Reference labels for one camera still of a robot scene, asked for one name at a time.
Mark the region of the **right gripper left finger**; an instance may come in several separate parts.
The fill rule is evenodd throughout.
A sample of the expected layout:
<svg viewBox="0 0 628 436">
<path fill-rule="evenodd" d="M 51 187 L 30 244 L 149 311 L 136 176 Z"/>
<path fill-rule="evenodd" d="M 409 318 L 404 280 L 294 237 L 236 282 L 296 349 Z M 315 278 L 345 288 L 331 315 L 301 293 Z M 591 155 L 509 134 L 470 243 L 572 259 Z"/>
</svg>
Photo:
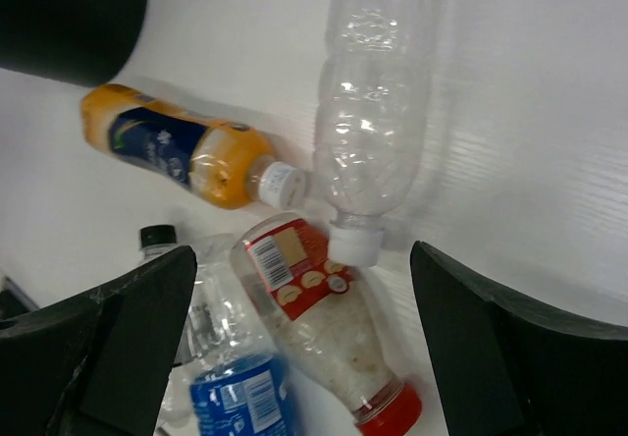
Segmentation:
<svg viewBox="0 0 628 436">
<path fill-rule="evenodd" d="M 1 322 L 4 435 L 150 435 L 187 317 L 196 256 L 178 246 Z"/>
</svg>

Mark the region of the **clear bottle white cap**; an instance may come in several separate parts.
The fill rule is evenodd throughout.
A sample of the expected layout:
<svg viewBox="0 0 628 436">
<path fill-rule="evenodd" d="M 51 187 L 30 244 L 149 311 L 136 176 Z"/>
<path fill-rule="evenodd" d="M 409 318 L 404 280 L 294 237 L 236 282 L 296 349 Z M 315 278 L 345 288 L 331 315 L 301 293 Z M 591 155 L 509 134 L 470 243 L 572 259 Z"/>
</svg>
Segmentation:
<svg viewBox="0 0 628 436">
<path fill-rule="evenodd" d="M 377 263 L 386 214 L 416 179 L 430 96 L 431 0 L 331 0 L 314 176 L 336 211 L 328 256 Z"/>
</svg>

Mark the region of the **orange tea bottle blue label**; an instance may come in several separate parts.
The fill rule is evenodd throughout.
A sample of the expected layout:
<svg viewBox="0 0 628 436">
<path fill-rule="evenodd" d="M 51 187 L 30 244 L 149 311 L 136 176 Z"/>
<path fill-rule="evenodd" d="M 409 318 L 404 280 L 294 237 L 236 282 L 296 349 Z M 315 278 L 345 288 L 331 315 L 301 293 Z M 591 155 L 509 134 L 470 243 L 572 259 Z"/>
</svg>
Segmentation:
<svg viewBox="0 0 628 436">
<path fill-rule="evenodd" d="M 305 196 L 305 172 L 281 161 L 266 136 L 246 124 L 116 83 L 88 93 L 80 114 L 93 148 L 158 173 L 216 207 L 261 202 L 284 211 Z"/>
</svg>

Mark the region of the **clear bottle red cap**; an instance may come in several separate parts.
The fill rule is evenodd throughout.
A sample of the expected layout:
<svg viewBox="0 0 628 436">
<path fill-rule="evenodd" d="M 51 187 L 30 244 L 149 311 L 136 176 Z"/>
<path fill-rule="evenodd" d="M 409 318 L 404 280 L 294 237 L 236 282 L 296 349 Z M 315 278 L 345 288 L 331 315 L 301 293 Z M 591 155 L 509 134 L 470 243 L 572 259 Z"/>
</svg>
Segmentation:
<svg viewBox="0 0 628 436">
<path fill-rule="evenodd" d="M 363 435 L 405 435 L 422 402 L 386 363 L 360 276 L 328 257 L 325 233 L 295 213 L 246 231 L 231 264 L 276 347 L 333 394 Z"/>
</svg>

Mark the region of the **clear bottle blue label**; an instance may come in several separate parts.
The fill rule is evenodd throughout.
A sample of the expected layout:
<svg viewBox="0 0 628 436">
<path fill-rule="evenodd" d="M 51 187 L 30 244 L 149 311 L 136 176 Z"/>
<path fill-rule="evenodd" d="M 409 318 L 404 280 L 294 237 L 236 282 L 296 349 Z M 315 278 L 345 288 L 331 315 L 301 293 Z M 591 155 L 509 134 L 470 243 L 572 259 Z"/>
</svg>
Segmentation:
<svg viewBox="0 0 628 436">
<path fill-rule="evenodd" d="M 286 360 L 230 263 L 235 237 L 192 242 L 197 270 L 172 376 L 202 435 L 300 435 Z"/>
</svg>

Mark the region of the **clear bottle black cap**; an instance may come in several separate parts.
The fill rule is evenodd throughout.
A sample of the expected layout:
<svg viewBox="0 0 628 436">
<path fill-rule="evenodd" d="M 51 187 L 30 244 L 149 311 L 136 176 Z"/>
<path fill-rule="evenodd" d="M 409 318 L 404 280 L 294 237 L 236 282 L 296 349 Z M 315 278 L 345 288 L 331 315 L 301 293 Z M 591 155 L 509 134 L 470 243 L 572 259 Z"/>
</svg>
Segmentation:
<svg viewBox="0 0 628 436">
<path fill-rule="evenodd" d="M 139 230 L 142 261 L 148 262 L 178 245 L 176 228 L 170 224 L 151 225 Z"/>
</svg>

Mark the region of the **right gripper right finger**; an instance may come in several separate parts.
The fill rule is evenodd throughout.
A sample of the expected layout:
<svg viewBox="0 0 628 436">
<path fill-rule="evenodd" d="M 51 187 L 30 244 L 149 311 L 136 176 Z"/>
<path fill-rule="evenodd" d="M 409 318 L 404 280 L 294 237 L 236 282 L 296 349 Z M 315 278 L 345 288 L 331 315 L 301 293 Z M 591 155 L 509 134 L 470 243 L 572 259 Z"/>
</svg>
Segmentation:
<svg viewBox="0 0 628 436">
<path fill-rule="evenodd" d="M 424 242 L 410 266 L 449 434 L 626 434 L 626 327 L 533 299 Z"/>
</svg>

